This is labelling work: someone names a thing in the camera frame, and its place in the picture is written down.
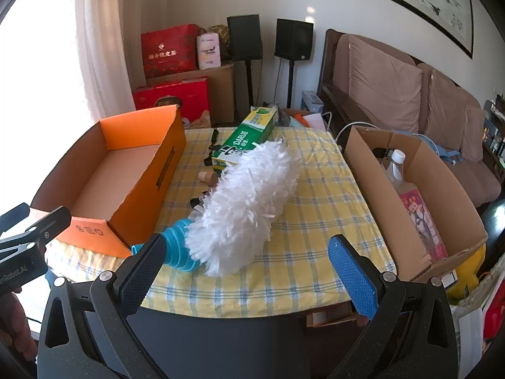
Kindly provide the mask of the person's left hand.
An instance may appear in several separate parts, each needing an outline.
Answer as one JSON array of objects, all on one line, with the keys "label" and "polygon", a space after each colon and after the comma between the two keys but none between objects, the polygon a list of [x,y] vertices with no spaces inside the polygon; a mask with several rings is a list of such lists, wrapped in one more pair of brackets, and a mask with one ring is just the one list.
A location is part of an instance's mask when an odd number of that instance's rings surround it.
[{"label": "person's left hand", "polygon": [[12,346],[25,360],[34,361],[38,348],[31,335],[25,311],[13,292],[1,297],[1,322],[1,342]]}]

